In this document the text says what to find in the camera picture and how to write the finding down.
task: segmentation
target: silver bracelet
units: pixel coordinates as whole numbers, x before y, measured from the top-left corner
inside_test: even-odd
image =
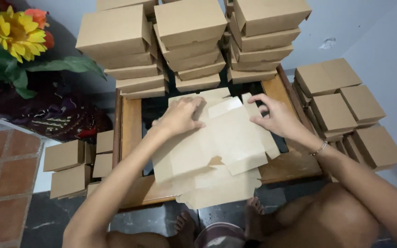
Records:
[[[309,155],[311,155],[311,156],[317,155],[317,154],[320,153],[322,150],[324,150],[324,148],[325,148],[326,146],[327,146],[327,141],[324,141],[323,146],[321,146],[321,148],[320,148],[319,150],[317,150],[316,152],[314,152],[314,153],[312,153],[312,154],[309,154]]]

